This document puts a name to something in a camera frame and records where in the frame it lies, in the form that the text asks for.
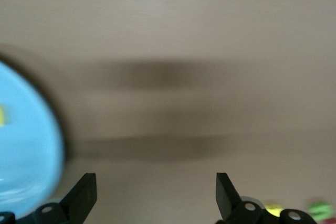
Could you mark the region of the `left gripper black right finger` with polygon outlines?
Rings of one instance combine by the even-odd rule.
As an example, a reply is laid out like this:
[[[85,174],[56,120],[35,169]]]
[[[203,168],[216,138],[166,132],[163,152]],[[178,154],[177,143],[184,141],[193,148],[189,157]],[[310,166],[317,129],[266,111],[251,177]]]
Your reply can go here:
[[[216,224],[279,224],[259,200],[240,196],[226,173],[216,174],[216,203],[222,218]]]

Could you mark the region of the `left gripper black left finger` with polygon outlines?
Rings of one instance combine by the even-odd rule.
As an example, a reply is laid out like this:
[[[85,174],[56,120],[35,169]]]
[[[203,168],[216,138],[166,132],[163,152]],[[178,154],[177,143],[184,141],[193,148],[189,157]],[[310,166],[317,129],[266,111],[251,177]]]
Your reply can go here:
[[[60,202],[38,207],[16,224],[83,224],[96,202],[96,174],[86,173]]]

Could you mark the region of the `yellow foam letter u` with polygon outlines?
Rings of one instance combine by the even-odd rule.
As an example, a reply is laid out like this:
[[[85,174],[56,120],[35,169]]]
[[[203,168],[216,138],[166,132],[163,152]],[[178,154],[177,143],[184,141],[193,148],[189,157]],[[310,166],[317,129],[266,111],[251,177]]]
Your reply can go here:
[[[266,203],[265,209],[273,216],[280,217],[283,206],[277,203]]]

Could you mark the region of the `green foam letter n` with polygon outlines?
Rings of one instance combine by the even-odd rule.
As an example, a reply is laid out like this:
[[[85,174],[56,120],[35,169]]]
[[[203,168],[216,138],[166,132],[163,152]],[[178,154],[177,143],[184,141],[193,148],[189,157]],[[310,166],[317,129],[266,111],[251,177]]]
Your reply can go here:
[[[308,210],[315,221],[324,221],[333,216],[332,206],[325,201],[311,203],[308,206]]]

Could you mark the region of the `yellow foam letter s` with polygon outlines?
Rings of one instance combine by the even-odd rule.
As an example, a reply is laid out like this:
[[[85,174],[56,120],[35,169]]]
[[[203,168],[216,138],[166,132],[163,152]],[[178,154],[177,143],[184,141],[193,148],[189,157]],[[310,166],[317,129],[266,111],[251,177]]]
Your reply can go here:
[[[10,124],[10,110],[6,104],[0,104],[0,127]]]

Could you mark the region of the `blue plate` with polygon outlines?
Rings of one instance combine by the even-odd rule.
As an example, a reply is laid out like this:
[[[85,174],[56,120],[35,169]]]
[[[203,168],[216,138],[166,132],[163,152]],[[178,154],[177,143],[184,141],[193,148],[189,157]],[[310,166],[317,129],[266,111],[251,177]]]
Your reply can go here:
[[[51,106],[22,74],[0,61],[0,104],[10,124],[0,127],[0,212],[23,217],[56,189],[65,158]]]

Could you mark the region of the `brown table cover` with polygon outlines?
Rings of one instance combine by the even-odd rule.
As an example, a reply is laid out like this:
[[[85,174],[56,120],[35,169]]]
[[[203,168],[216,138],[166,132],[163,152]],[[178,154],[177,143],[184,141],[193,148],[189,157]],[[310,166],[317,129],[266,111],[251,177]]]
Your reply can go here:
[[[0,54],[56,105],[85,224],[213,224],[242,196],[336,210],[336,0],[0,0]]]

